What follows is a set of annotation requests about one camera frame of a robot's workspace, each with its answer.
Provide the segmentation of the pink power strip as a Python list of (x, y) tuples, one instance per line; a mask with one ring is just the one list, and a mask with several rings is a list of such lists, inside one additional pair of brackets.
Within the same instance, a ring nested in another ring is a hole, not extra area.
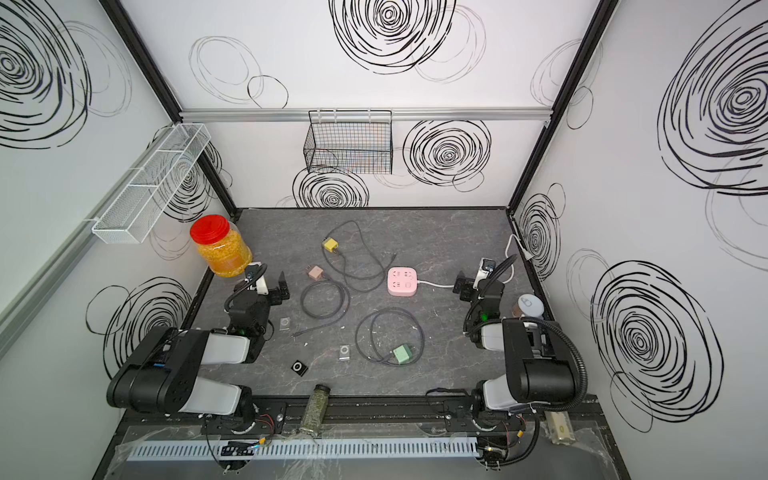
[(387, 272), (387, 291), (393, 297), (412, 297), (418, 289), (417, 272), (412, 267), (391, 267)]

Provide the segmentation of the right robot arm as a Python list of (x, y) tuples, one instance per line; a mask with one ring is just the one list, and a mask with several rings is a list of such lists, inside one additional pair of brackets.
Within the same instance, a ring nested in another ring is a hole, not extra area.
[(504, 288), (499, 280), (474, 280), (464, 274), (453, 286), (470, 304), (465, 336), (480, 349), (504, 355), (504, 373), (480, 381), (471, 393), (473, 419), (489, 422), (503, 412), (572, 410), (588, 392), (582, 355), (557, 322), (544, 318), (544, 303), (534, 294), (520, 295), (512, 315), (502, 316)]

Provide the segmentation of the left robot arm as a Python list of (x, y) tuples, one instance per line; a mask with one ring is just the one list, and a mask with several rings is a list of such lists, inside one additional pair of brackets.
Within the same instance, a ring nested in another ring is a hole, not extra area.
[(230, 324), (201, 330), (154, 327), (114, 375), (106, 392), (114, 408), (139, 413), (219, 417), (244, 434), (257, 423), (252, 390), (199, 375), (205, 365), (255, 362), (265, 343), (270, 310), (290, 298), (284, 274), (264, 294), (245, 282), (225, 302)]

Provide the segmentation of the green charger plug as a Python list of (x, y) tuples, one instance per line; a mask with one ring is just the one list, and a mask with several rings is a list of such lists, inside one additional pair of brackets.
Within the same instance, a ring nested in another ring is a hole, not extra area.
[(393, 358), (397, 365), (407, 365), (414, 360), (414, 354), (408, 344), (401, 344), (392, 350)]

